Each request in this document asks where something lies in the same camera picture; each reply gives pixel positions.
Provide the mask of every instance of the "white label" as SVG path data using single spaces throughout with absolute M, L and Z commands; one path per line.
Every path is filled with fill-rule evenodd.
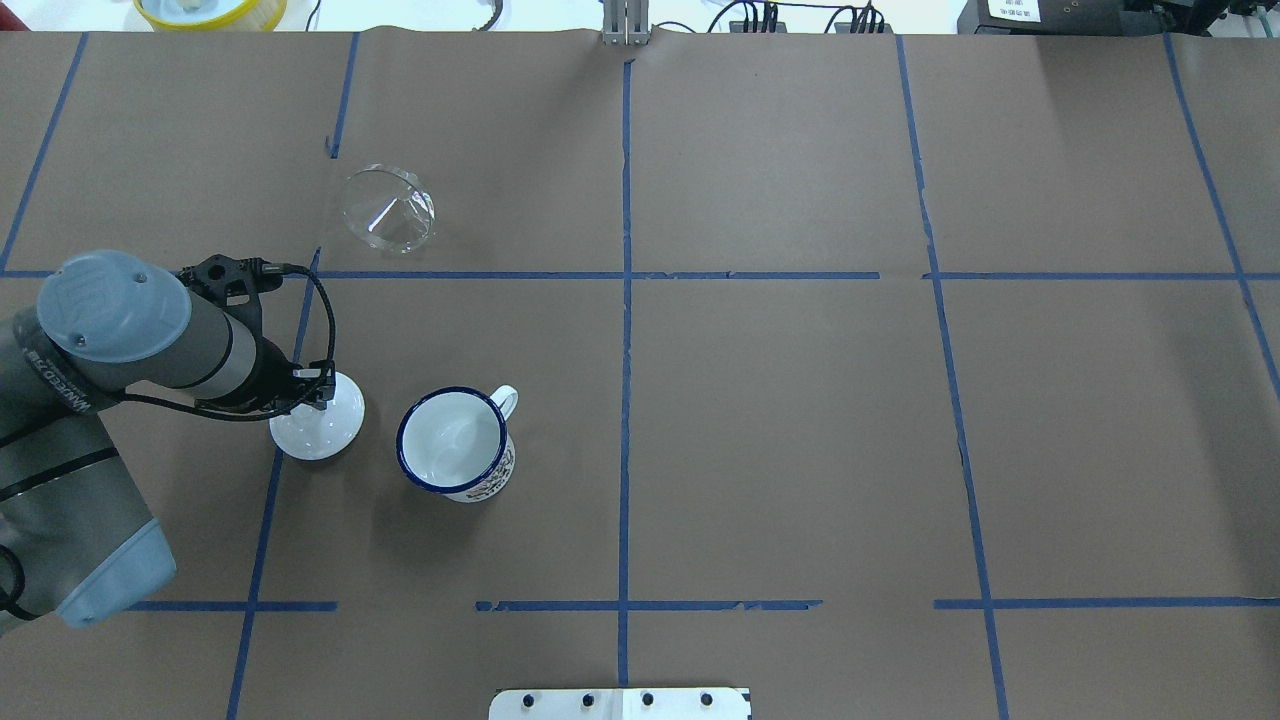
M 1039 22 L 1039 0 L 987 0 L 987 10 L 993 18 L 1020 23 Z

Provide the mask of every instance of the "white plate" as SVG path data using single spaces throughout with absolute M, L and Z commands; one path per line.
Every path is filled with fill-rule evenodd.
M 324 410 L 298 405 L 288 415 L 271 418 L 271 439 L 289 457 L 324 460 L 351 445 L 365 423 L 365 396 L 347 375 L 338 373 L 333 400 Z

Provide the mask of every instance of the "mug print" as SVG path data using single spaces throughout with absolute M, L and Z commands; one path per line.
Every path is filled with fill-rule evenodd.
M 507 480 L 511 479 L 511 473 L 515 468 L 516 445 L 511 442 L 511 438 L 507 438 L 507 450 L 503 451 L 498 466 L 493 469 L 493 473 L 483 483 L 466 492 L 467 502 L 480 502 L 497 495 L 507 484 Z

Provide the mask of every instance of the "metal bracket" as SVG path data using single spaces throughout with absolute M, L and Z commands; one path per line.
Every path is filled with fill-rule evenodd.
M 750 720 L 750 698 L 736 688 L 503 691 L 489 720 Z
M 605 45 L 648 45 L 649 29 L 649 0 L 604 0 Z

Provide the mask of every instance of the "blue cap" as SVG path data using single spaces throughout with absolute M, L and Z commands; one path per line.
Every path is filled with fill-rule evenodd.
M 40 325 L 59 347 L 95 363 L 165 350 L 191 322 L 191 293 L 168 270 L 119 250 L 77 255 L 45 279 Z

